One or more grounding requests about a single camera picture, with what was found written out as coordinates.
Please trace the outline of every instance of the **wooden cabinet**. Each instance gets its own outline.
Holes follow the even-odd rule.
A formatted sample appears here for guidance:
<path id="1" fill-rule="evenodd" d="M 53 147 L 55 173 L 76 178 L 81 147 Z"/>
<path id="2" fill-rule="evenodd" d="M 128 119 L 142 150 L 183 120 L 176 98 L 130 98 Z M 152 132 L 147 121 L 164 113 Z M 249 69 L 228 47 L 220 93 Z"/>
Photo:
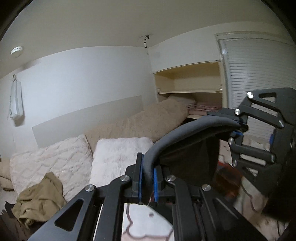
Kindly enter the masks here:
<path id="1" fill-rule="evenodd" d="M 224 78 L 220 62 L 198 63 L 166 69 L 154 74 L 158 101 L 170 94 L 183 93 L 193 96 L 197 102 L 221 103 L 227 106 Z M 200 116 L 189 115 L 197 119 Z"/>

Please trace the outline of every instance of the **ceiling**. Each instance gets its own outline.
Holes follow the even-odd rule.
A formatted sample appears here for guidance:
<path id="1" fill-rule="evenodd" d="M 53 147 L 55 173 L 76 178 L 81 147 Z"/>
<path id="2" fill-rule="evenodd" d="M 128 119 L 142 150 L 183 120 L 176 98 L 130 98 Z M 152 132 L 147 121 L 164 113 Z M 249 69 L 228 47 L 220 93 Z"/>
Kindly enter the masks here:
<path id="1" fill-rule="evenodd" d="M 259 21 L 281 26 L 260 0 L 33 0 L 0 41 L 0 78 L 40 57 L 87 46 L 148 47 L 220 23 Z M 24 53 L 13 59 L 12 48 Z"/>

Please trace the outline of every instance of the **white window blind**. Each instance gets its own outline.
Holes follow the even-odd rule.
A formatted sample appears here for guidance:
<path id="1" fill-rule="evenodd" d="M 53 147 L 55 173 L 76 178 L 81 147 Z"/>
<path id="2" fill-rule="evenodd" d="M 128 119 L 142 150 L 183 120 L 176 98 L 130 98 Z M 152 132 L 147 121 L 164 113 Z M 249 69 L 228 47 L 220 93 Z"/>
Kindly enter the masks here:
<path id="1" fill-rule="evenodd" d="M 296 47 L 264 38 L 219 40 L 224 59 L 229 108 L 236 108 L 251 90 L 296 88 Z M 252 105 L 276 115 L 272 110 Z M 247 135 L 269 140 L 274 127 L 249 117 Z"/>

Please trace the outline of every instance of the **headboard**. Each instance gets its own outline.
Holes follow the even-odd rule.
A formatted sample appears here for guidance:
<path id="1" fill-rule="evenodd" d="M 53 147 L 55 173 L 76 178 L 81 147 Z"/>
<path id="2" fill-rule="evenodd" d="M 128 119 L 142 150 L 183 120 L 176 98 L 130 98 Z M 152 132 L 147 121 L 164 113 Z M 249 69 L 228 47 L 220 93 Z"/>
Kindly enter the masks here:
<path id="1" fill-rule="evenodd" d="M 115 122 L 143 111 L 141 96 L 115 100 L 77 110 L 32 127 L 39 148 L 76 137 L 100 124 Z"/>

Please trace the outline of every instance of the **ceiling fixture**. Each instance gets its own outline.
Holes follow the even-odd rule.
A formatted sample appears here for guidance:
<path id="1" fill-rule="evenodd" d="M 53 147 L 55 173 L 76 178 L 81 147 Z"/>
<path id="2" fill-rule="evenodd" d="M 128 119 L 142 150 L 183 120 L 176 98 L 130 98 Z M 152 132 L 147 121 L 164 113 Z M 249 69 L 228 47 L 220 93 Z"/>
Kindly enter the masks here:
<path id="1" fill-rule="evenodd" d="M 23 46 L 17 46 L 11 50 L 10 56 L 13 58 L 17 58 L 23 53 L 23 51 L 24 51 Z"/>

